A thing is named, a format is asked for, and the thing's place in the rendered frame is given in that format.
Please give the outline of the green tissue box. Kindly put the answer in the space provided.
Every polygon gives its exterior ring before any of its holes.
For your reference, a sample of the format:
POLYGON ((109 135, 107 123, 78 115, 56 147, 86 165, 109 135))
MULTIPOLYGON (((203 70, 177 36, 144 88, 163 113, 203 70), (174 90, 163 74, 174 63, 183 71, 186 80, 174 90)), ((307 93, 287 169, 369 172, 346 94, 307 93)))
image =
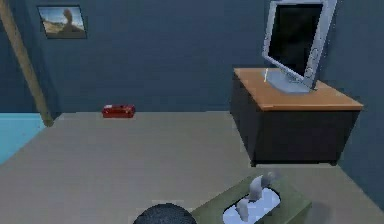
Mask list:
POLYGON ((275 172, 256 172, 192 211, 197 224, 304 224, 312 202, 275 172))

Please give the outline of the framed landscape picture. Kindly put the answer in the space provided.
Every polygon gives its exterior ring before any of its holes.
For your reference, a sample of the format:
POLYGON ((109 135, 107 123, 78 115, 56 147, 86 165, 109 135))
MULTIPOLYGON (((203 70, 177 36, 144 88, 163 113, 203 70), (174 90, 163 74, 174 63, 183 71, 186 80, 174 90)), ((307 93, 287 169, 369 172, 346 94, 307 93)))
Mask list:
POLYGON ((38 5, 42 29, 48 39, 86 39, 79 5, 38 5))

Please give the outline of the black stand with wooden top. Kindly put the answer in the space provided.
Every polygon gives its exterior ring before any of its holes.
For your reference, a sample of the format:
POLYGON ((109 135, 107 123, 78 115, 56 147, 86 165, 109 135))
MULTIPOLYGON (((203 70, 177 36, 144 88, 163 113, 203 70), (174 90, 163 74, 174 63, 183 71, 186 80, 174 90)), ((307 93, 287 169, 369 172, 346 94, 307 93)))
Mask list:
POLYGON ((363 105, 319 81, 307 94, 286 94, 265 82, 262 68, 236 68, 230 113, 250 164, 335 166, 363 105))

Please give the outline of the red box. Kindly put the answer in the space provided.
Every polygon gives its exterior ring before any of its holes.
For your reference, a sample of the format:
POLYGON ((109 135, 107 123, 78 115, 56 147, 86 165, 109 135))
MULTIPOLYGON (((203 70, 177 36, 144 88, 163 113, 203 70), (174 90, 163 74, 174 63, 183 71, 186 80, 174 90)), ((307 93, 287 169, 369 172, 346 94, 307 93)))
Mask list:
POLYGON ((104 118, 132 118, 136 112, 134 105, 105 105, 102 109, 104 118))

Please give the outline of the dark grey round object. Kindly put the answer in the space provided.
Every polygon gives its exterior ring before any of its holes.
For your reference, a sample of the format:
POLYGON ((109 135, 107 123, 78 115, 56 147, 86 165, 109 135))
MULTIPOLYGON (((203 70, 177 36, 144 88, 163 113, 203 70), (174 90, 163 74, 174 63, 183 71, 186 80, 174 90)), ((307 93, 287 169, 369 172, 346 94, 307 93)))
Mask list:
POLYGON ((197 224, 197 222, 183 207, 165 203, 146 209, 133 224, 197 224))

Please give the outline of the grey television set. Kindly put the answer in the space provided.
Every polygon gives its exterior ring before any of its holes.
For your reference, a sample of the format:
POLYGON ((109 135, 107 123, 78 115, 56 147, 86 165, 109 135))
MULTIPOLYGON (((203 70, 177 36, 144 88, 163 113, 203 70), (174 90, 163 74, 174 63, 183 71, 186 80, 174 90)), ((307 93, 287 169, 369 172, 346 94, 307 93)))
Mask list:
POLYGON ((331 27, 337 0, 273 0, 266 24, 263 58, 267 82, 288 94, 315 89, 317 68, 331 27))

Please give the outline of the tan wooden door frame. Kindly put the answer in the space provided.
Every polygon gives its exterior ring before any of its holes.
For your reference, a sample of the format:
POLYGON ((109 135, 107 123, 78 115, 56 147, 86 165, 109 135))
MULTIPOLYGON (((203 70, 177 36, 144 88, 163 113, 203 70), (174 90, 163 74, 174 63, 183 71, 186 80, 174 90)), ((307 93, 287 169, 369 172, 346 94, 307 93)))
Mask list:
POLYGON ((46 98, 39 84, 27 49, 23 43, 22 36, 13 17, 8 0, 0 0, 0 20, 3 23, 4 30, 22 70, 29 91, 34 99, 35 107, 39 112, 44 125, 46 127, 51 127, 54 124, 54 119, 48 109, 46 98))

